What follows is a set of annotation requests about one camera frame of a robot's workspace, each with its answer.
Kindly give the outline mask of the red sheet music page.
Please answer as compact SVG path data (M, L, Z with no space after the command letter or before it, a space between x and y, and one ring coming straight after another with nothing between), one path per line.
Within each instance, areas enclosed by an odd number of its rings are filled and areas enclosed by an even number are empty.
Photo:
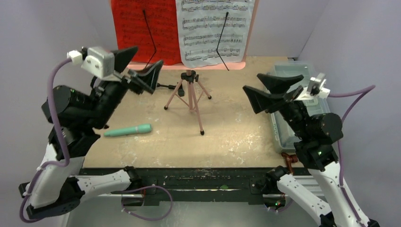
M139 49L133 62L182 62L174 0L112 0L110 6L118 48Z

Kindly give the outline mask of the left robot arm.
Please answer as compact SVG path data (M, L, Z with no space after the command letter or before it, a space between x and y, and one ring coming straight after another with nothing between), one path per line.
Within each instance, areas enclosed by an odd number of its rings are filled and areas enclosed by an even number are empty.
M108 121L128 91L153 94L164 65L158 60L142 70L128 68L136 46L108 51L83 47L67 53L47 82L47 99L42 111L53 128L45 155L30 182L19 185L23 199L20 219L35 223L67 214L86 200L101 194L143 193L147 186L132 166L107 175L80 176L84 159L100 139L96 130L107 129ZM54 86L57 72L65 65L78 65L100 82L90 94L66 85Z

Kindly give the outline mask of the white sheet music page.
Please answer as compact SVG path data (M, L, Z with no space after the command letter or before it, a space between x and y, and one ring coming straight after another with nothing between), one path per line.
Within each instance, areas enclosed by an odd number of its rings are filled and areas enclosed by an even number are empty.
M187 68L228 65L245 56L254 0L177 0L182 64Z

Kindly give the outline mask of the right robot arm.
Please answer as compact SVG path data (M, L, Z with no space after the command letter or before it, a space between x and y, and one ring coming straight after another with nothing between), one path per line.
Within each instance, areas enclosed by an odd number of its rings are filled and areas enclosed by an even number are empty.
M333 144L343 138L342 119L335 113L310 115L305 100L327 98L323 73L312 77L306 87L299 85L302 75L278 77L259 73L265 91L244 86L254 113L279 112L299 141L294 144L297 159L319 185L320 199L300 184L283 166L266 173L264 184L257 188L264 194L280 192L305 210L320 227L377 227L378 221L369 218L356 202L342 169L339 152Z

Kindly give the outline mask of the pink music stand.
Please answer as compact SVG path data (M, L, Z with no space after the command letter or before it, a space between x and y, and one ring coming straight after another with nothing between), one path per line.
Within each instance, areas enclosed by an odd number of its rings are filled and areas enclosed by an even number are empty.
M253 16L255 14L256 9L257 9L257 1L256 1L256 7L255 7L255 9L253 11ZM244 56L242 62L239 62L239 63L229 63L228 65L218 64L218 65L213 65L213 66L221 66L223 69L226 69L226 70L230 70L231 68L242 69L243 66L244 66L245 58L246 57ZM186 69L186 71L181 74L181 78L178 81L178 84L176 85L176 88L173 91L172 95L175 96L175 97L179 97L177 90L178 90L180 85L183 85L183 83L186 83L188 100L185 102L185 104L188 106L189 110L198 113L199 112L198 102L200 100L200 96L196 95L195 86L196 85L201 85L201 82L199 81L198 74L195 72L196 68L187 68L187 67L185 67L185 69Z

